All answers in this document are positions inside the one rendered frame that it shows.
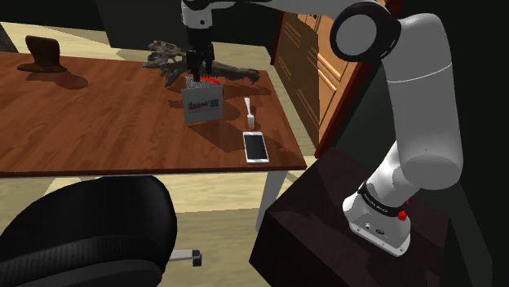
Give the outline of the dark brown wooden stand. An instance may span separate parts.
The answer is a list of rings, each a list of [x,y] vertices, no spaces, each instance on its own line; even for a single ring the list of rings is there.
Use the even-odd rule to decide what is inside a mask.
[[[60,63],[60,44],[57,40],[27,35],[25,43],[33,57],[33,62],[19,65],[18,70],[32,73],[63,73],[67,71]]]

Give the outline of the dark robot stand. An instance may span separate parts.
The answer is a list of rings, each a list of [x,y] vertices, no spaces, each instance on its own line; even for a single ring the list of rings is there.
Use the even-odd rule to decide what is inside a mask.
[[[460,185],[409,201],[400,257],[354,234],[343,200],[370,170],[330,148],[266,211],[250,264],[271,287],[501,287]]]

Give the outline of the dark grey skull figure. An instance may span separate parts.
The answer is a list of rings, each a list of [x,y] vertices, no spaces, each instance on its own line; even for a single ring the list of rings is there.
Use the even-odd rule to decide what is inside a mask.
[[[166,86],[171,86],[183,73],[192,75],[187,67],[187,51],[185,49],[163,41],[153,41],[148,45],[148,48],[152,53],[148,56],[147,61],[142,63],[142,67],[160,69],[161,76],[166,78]],[[207,74],[203,53],[199,55],[201,58],[200,77],[226,77],[232,81],[248,78],[252,83],[257,82],[260,78],[258,70],[238,68],[217,61],[213,61],[212,74]]]

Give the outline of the brown wooden door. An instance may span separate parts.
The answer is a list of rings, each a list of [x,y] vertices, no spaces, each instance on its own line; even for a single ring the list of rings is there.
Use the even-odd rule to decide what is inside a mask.
[[[321,156],[333,143],[373,63],[337,58],[330,47],[333,20],[285,12],[274,67]]]

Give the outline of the wooden desk with white legs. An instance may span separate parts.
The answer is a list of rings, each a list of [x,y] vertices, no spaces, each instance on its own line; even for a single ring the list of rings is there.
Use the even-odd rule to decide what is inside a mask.
[[[0,179],[155,174],[178,212],[266,209],[306,162],[269,76],[222,80],[223,117],[186,125],[180,91],[140,63],[64,57],[27,73],[0,52]],[[249,130],[244,98],[250,98]],[[262,132],[269,163],[247,163],[243,132]]]

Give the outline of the white fork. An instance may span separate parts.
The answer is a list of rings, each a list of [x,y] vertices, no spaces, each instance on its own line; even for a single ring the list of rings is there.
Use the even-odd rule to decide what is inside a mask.
[[[251,109],[250,109],[250,98],[245,97],[244,101],[245,101],[246,109],[247,109],[248,128],[249,128],[249,130],[254,130],[255,129],[255,117],[252,114]]]

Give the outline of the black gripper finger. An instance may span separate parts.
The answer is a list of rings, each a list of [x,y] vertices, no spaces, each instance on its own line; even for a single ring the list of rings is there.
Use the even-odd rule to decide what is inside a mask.
[[[205,61],[206,73],[212,74],[212,64],[215,60],[214,46],[212,43],[203,51],[203,60]]]
[[[199,82],[200,78],[200,67],[201,67],[201,58],[200,55],[196,51],[187,51],[186,52],[186,63],[187,67],[193,75],[193,80],[195,82]]]

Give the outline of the white smartphone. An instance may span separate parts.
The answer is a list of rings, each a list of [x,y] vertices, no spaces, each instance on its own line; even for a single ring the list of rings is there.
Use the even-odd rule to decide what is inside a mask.
[[[247,163],[269,163],[268,151],[262,132],[243,132]]]

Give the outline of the black office chair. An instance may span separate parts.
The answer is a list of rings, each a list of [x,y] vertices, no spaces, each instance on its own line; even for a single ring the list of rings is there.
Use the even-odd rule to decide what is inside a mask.
[[[177,218],[152,175],[102,177],[51,192],[0,235],[0,287],[158,287],[167,263],[202,264],[175,249]]]

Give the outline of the grey printed box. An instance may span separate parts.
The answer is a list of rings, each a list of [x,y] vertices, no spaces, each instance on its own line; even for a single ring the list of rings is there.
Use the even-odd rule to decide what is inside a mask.
[[[223,86],[209,82],[195,82],[185,78],[186,87],[181,90],[186,125],[219,120],[223,117]]]

